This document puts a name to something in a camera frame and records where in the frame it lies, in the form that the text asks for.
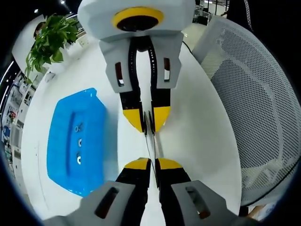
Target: yellow ring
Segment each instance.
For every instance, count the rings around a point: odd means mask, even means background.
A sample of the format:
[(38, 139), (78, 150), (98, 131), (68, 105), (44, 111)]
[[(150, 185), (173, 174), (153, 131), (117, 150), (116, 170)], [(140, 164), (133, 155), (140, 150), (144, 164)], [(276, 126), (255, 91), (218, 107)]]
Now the yellow ring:
[(112, 24), (114, 27), (117, 27), (120, 21), (132, 16), (151, 16), (158, 20), (158, 24), (160, 24), (164, 19), (164, 14), (157, 9), (150, 7), (132, 7), (116, 13), (112, 19)]

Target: ceiling light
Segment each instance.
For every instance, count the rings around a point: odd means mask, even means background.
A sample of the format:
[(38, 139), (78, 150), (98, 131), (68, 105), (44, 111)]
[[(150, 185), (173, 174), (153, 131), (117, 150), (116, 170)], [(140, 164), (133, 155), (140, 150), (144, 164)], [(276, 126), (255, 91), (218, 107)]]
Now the ceiling light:
[(5, 75), (6, 75), (7, 72), (9, 71), (10, 67), (13, 65), (13, 63), (14, 63), (14, 61), (12, 61), (12, 62), (10, 63), (10, 65), (8, 66), (8, 68), (6, 69), (6, 71), (4, 72), (4, 75), (3, 75), (3, 77), (2, 77), (2, 79), (1, 79), (1, 81), (0, 81), (0, 85), (1, 85), (1, 83), (2, 83), (2, 81), (3, 81), (3, 79), (4, 79), (4, 77), (5, 77)]
[[(5, 93), (7, 92), (8, 88), (9, 88), (9, 86), (6, 87), (6, 90), (4, 91), (4, 95), (5, 95)], [(5, 98), (4, 95), (3, 95), (3, 98), (2, 98), (1, 103), (0, 103), (0, 109), (1, 109), (1, 107), (2, 107), (3, 100), (4, 100), (4, 98)]]

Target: blue tray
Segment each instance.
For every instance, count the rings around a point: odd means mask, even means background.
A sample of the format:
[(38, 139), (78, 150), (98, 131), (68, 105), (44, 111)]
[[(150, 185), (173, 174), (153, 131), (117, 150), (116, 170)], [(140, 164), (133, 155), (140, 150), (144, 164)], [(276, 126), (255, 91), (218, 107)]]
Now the blue tray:
[(93, 88), (61, 99), (51, 121), (48, 176), (61, 187), (87, 196), (103, 184), (106, 109)]

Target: robotic arm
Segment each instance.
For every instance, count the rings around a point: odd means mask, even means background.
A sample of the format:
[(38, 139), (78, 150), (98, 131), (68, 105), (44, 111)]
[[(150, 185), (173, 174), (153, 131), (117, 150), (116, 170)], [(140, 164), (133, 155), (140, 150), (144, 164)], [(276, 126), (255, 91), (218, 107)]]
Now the robotic arm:
[[(147, 203), (151, 160), (127, 164), (115, 182), (107, 182), (81, 200), (66, 217), (44, 221), (46, 226), (139, 226)], [(167, 226), (256, 226), (227, 209), (226, 201), (200, 181), (191, 181), (183, 167), (156, 159), (159, 201)]]
[(79, 7), (81, 25), (100, 40), (106, 74), (120, 94), (123, 114), (140, 132), (145, 121), (136, 53), (149, 53), (152, 122), (157, 132), (170, 112), (170, 89), (176, 87), (181, 68), (181, 31), (191, 24), (194, 8), (195, 0), (83, 0)]

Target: white robot body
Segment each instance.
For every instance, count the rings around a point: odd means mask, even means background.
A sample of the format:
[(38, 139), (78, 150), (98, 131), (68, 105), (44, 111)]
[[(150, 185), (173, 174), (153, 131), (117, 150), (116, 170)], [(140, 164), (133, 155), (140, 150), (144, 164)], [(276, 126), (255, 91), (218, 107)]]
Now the white robot body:
[[(112, 25), (112, 19), (118, 12), (135, 7), (159, 10), (164, 19), (157, 26), (141, 32), (125, 32)], [(180, 32), (191, 24), (194, 7), (194, 0), (83, 0), (78, 9), (78, 19), (87, 33), (108, 42), (133, 36)]]

